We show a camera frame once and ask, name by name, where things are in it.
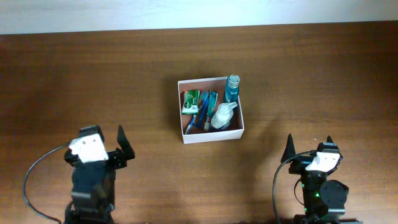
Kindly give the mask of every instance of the white background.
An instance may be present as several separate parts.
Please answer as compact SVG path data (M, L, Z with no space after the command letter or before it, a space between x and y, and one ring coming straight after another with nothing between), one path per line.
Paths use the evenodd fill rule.
M398 19L398 0L0 0L0 34Z

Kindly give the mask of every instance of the cable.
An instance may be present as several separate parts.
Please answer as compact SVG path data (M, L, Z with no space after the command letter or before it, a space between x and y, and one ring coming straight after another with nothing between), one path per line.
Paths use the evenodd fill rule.
M272 185L272 204L273 204L273 206L274 206L275 218L276 218L278 224L282 224L282 223L280 222L280 219L279 219L279 216L278 216L278 211L277 211L277 209L276 209L276 199L275 199L276 177L278 176L278 173L279 173L280 169L281 169L286 163L292 161L293 159L297 158L298 156L303 156L303 155L308 155L308 154L311 154L311 152L308 151L308 152L301 152L301 153L296 154L294 157L291 157L290 159L287 159L285 162L283 162L283 163L278 167L278 169L277 169L276 172L275 172L274 183L273 183L273 185Z
M22 184L22 195L24 196L24 199L25 199L25 202L26 202L27 206L29 206L29 208L31 208L33 211L35 211L38 215L40 215L40 216L42 216L42 217L44 217L44 218L48 218L49 220L58 222L59 224L62 224L61 220L59 220L58 218L54 218L54 217L51 217L51 216L49 216L49 215L46 215L46 214L40 212L39 210L37 210L37 209L30 203L29 199L26 197L26 190L25 190L25 188L26 188L26 181L27 181L27 178L28 178L30 172L32 171L32 169L33 169L42 159L46 158L48 155L52 154L53 152L55 152L55 151L57 151L57 150L59 150L59 149L63 149L64 147L68 147L68 146L69 146L69 142L67 142L67 143L65 143L65 144L62 144L62 145L56 147L55 149L53 149L53 150L51 150L50 152L46 153L44 156L40 157L40 159L38 159L36 162L34 162L33 165L29 168L29 170L27 171L27 173L26 173L26 175L25 175L24 183Z
M296 195L296 187L297 187L297 184L298 184L300 181L301 181L301 178L299 178L299 179L296 181L296 184L294 185L293 191L294 191L294 197L296 197L297 201L298 201L300 204L302 204L302 205L304 206L304 204L297 198L297 195Z

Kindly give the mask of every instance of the white box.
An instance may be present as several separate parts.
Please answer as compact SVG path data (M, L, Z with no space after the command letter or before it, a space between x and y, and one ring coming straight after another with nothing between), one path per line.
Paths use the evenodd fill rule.
M243 131L244 131L244 123L243 123L243 114L241 108L241 101L238 97L238 107L234 112L234 116L231 120L231 125L228 127L227 131L220 131L215 133L196 133L195 127L192 127L190 132L192 134L184 134L185 129L187 128L189 122L192 119L191 115L182 115L181 108L183 104L183 92L185 90L200 90L202 91L216 91L218 93L217 105L223 102L224 91L226 85L227 77L219 77L219 78L202 78L197 80L184 80L178 81L178 98L180 102L180 122L181 122L181 134L184 144L190 143L198 143L198 142L209 142L209 141L221 141L221 140L229 140L229 139L240 139Z

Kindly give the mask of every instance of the green and white package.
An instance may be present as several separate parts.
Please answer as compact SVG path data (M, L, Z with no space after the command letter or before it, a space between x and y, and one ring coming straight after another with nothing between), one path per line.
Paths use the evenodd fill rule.
M184 91L184 104L182 105L181 114L198 114L199 90Z

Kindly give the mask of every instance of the brown wooden surface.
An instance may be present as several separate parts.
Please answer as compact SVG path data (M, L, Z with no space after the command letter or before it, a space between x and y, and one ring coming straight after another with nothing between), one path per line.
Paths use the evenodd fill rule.
M288 133L298 152L328 135L339 145L330 178L350 187L346 218L396 223L397 37L397 22L0 36L0 222L51 223L22 199L27 169L91 124L114 150L122 124L137 157L117 173L118 223L272 220ZM232 73L242 138L182 144L177 81ZM62 220L72 188L63 152L27 184L32 203ZM297 179L281 170L281 217L303 213Z

